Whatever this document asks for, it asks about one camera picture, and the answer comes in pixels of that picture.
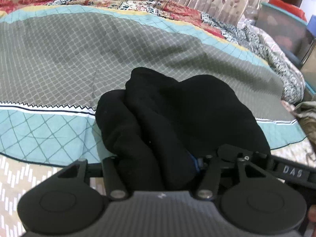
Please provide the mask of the black pants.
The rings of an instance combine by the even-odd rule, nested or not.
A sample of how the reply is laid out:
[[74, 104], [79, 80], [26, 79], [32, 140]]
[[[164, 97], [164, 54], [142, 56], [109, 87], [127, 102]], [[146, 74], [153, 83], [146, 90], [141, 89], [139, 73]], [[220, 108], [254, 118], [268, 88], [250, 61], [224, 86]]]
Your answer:
[[187, 187], [197, 180], [198, 159], [224, 144], [271, 151], [250, 109], [211, 75], [179, 82], [138, 67], [124, 89], [101, 96], [95, 120], [131, 191]]

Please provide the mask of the olive crumpled garment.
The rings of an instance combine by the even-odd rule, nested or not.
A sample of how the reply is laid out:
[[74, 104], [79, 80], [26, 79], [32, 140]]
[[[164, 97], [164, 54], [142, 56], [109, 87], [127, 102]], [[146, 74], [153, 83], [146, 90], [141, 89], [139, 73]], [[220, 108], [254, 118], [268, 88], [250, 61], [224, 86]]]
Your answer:
[[294, 110], [293, 115], [298, 120], [301, 128], [305, 132], [307, 138], [315, 149], [316, 142], [316, 114], [315, 114], [316, 101], [306, 101], [298, 104]]

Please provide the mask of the cardboard box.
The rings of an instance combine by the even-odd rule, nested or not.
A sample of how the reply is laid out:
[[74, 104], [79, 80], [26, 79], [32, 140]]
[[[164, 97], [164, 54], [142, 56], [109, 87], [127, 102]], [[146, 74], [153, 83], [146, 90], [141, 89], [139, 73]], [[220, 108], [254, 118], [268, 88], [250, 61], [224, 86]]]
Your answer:
[[315, 53], [312, 53], [310, 54], [309, 58], [306, 60], [301, 70], [303, 77], [305, 79], [305, 82], [313, 91], [315, 91], [315, 85], [316, 85], [315, 64], [316, 64]]

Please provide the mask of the patterned teal grey bedsheet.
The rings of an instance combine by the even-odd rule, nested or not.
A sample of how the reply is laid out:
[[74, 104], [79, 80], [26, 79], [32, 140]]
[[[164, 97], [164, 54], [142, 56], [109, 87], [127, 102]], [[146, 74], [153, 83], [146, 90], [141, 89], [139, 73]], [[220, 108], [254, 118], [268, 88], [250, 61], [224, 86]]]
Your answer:
[[252, 112], [273, 155], [315, 168], [315, 154], [284, 107], [283, 82], [248, 49], [189, 23], [81, 5], [1, 15], [1, 236], [315, 236], [315, 186], [246, 162], [216, 200], [179, 190], [128, 190], [110, 200], [57, 174], [78, 159], [116, 157], [95, 120], [101, 96], [138, 67], [177, 81], [211, 75]]

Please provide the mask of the black white patterned cloth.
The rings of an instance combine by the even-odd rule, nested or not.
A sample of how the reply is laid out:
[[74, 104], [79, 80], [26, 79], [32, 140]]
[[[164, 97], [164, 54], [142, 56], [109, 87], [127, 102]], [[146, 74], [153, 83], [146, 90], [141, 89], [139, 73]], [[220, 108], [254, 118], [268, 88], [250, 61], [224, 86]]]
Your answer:
[[239, 44], [265, 60], [283, 82], [283, 100], [292, 104], [303, 100], [305, 80], [302, 73], [265, 31], [249, 24], [241, 28], [226, 24], [205, 12], [201, 14], [201, 19], [220, 29], [227, 41]]

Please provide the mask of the teal rimmed storage bin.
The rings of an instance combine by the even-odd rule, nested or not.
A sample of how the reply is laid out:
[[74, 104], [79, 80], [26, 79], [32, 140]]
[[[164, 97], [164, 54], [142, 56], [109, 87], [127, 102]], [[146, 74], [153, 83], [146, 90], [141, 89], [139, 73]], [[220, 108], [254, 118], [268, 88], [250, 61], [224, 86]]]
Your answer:
[[298, 69], [314, 48], [315, 37], [307, 26], [294, 14], [268, 3], [261, 4], [256, 22], [256, 27], [270, 35]]

